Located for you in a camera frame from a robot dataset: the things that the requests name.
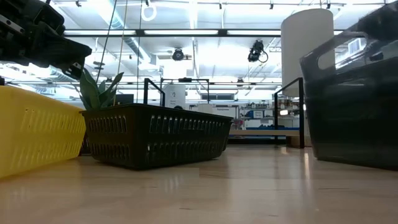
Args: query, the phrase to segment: black plastic basket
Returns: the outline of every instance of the black plastic basket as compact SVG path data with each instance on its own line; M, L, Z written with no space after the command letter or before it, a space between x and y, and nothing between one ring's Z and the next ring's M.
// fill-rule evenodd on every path
M135 169L219 157L231 127L229 117L143 104L82 113L91 155Z

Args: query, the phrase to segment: ductwork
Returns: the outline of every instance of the ductwork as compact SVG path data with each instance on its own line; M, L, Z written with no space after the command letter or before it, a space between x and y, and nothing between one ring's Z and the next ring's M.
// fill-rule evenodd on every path
M123 28L128 29L127 26L124 26L124 22L116 10L114 12L112 21L110 21L114 6L113 0L88 0L88 1L97 10L98 14L104 19L104 21L106 21L108 24L111 23L112 29L120 29L120 30L122 30ZM140 62L151 63L150 55L142 47L139 46L135 38L123 37L122 40L139 57Z

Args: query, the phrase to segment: white cylinder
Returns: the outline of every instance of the white cylinder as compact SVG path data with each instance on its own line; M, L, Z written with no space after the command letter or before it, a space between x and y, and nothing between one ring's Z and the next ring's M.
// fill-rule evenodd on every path
M302 77L300 58L333 37L333 13L327 9L309 9L286 18L281 26L282 86ZM323 66L335 64L335 53L322 57ZM299 96L299 84L283 91L286 96Z
M165 105L168 108L181 106L185 109L185 85L167 85L163 89L165 93Z

